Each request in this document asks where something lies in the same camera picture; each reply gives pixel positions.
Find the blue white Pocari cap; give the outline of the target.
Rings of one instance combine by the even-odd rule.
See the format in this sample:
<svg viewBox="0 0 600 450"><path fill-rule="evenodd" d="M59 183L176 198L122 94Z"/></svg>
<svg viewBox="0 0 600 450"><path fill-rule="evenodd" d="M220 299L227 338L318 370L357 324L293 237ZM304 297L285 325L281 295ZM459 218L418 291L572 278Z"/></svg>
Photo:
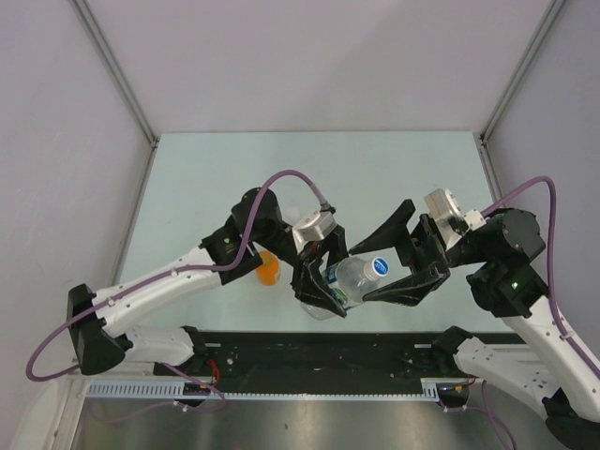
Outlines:
<svg viewBox="0 0 600 450"><path fill-rule="evenodd" d="M366 263L365 274L371 280L385 278L389 273L388 262L381 257L376 257Z"/></svg>

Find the clear bottle blue green label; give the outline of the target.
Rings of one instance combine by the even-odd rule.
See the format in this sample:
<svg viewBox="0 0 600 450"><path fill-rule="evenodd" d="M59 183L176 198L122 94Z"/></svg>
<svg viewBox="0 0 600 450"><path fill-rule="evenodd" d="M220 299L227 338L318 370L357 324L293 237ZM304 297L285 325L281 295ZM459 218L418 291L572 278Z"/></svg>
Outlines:
<svg viewBox="0 0 600 450"><path fill-rule="evenodd" d="M365 268L369 260L351 256L321 271L328 287L346 311L361 306L363 296L378 289L384 279L366 277Z"/></svg>

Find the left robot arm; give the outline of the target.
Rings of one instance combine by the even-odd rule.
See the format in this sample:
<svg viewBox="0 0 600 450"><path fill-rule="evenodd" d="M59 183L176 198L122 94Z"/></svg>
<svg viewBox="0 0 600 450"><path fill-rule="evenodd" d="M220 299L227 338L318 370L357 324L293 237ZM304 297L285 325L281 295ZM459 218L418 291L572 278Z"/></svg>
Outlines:
<svg viewBox="0 0 600 450"><path fill-rule="evenodd" d="M68 331L85 376L123 362L152 363L158 374L170 367L194 375L207 363L202 334L192 326L142 327L142 319L188 294L212 290L242 278L263 262L265 249L292 268L296 299L346 315L321 276L323 263L347 258L345 231L328 203L295 225L284 221L276 194L247 191L225 224L188 253L144 277L96 292L81 284L67 297Z"/></svg>

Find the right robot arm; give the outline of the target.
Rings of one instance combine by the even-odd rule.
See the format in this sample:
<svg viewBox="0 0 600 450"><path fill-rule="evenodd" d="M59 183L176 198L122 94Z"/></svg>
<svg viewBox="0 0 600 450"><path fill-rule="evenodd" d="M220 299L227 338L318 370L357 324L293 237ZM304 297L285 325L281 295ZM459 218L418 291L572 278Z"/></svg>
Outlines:
<svg viewBox="0 0 600 450"><path fill-rule="evenodd" d="M414 307L449 278L451 269L479 264L466 277L476 305L516 332L540 363L520 363L452 326L432 345L434 368L443 376L461 371L502 389L537 413L570 449L598 448L599 380L587 365L597 359L551 308L549 286L531 265L547 250L535 215L514 208L488 217L464 212L448 189L428 194L426 204L414 230L407 228L414 205L406 200L351 248L352 255L392 248L411 271L365 301Z"/></svg>

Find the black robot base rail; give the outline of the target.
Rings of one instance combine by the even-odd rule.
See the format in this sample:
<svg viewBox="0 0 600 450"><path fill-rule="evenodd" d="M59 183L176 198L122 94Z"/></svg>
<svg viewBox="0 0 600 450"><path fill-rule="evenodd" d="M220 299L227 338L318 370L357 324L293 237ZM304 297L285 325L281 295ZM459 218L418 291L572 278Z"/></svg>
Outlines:
<svg viewBox="0 0 600 450"><path fill-rule="evenodd" d="M425 378L464 379L451 355L469 333L196 332L199 352L179 370L220 375L217 388L307 387L318 393L405 392Z"/></svg>

